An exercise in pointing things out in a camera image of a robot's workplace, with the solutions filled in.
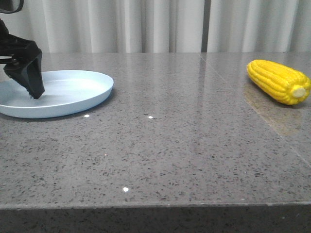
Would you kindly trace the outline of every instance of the black robotic arm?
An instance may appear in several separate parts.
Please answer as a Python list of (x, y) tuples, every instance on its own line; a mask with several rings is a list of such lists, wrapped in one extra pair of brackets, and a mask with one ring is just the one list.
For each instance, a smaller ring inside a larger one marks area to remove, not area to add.
[[(14, 13), (22, 7), (23, 0), (0, 0), (0, 13)], [(42, 51), (34, 41), (9, 34), (1, 19), (0, 56), (11, 57), (0, 59), (0, 64), (6, 64), (4, 72), (24, 86), (33, 98), (38, 99), (44, 93), (41, 76)]]

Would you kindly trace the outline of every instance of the corn cob end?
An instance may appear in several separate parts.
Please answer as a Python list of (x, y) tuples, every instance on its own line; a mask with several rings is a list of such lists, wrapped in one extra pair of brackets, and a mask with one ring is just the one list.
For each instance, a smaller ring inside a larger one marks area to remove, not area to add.
[(300, 85), (295, 85), (292, 88), (291, 94), (295, 98), (301, 98), (306, 94), (306, 89)]

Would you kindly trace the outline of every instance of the table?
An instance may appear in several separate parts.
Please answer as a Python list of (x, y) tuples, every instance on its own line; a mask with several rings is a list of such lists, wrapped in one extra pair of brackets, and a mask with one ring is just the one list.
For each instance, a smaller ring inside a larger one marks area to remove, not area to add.
[(0, 114), (0, 232), (307, 232), (311, 98), (275, 102), (253, 59), (311, 75), (310, 52), (43, 54), (115, 85), (81, 113)]

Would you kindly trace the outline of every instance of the corn cob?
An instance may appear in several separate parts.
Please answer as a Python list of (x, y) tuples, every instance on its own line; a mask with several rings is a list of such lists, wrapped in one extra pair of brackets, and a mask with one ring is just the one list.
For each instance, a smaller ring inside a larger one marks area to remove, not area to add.
[(276, 101), (293, 105), (310, 94), (311, 80), (302, 72), (285, 65), (254, 60), (247, 65), (250, 79)]

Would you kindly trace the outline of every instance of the yellow corn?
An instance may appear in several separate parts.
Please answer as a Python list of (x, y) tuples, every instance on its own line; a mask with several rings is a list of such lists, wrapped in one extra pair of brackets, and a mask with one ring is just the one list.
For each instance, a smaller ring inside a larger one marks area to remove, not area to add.
[(276, 101), (293, 105), (310, 94), (311, 80), (302, 72), (285, 65), (254, 60), (247, 65), (250, 79)]

